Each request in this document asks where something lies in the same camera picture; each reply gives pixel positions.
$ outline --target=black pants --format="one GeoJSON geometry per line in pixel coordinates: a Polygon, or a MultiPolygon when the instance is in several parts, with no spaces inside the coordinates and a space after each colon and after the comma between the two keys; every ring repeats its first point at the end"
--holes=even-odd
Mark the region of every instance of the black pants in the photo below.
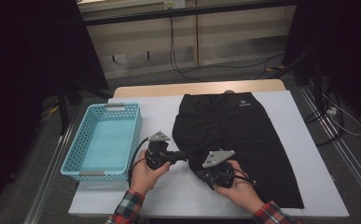
{"type": "Polygon", "coordinates": [[[173,138],[188,153],[195,173],[209,151],[234,150],[242,170],[257,182],[266,203],[303,208],[297,180],[264,107],[250,92],[185,95],[176,116],[173,138]]]}

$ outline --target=basket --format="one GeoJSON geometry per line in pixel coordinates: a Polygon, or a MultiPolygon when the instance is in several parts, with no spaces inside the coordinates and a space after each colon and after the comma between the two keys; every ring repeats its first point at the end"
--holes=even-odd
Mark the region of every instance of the basket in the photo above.
{"type": "Polygon", "coordinates": [[[142,125],[137,103],[90,105],[63,162],[75,180],[125,180],[142,125]]]}

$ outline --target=black cloth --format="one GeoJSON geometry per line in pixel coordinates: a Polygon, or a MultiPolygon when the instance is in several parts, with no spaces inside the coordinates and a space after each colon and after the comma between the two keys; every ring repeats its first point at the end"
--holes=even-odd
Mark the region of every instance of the black cloth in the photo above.
{"type": "Polygon", "coordinates": [[[188,95],[180,104],[173,138],[194,174],[209,151],[234,150],[236,160],[265,201],[303,208],[297,180],[264,107],[251,92],[188,95]]]}

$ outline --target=white logo on garment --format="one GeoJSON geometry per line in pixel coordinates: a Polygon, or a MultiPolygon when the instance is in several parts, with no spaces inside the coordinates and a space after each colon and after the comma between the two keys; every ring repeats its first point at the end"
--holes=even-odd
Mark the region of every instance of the white logo on garment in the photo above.
{"type": "Polygon", "coordinates": [[[248,104],[245,100],[241,100],[239,102],[239,106],[247,106],[247,105],[250,105],[250,104],[248,104]]]}

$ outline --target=person's left hand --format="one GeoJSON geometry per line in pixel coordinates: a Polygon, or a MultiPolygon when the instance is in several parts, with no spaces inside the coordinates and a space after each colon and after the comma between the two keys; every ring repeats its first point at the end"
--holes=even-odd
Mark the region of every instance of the person's left hand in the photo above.
{"type": "MultiPolygon", "coordinates": [[[[145,157],[146,150],[142,150],[137,162],[145,157]]],[[[147,166],[146,160],[139,161],[133,168],[131,190],[146,195],[157,183],[157,180],[169,171],[171,163],[167,161],[157,170],[152,170],[147,166]]]]}

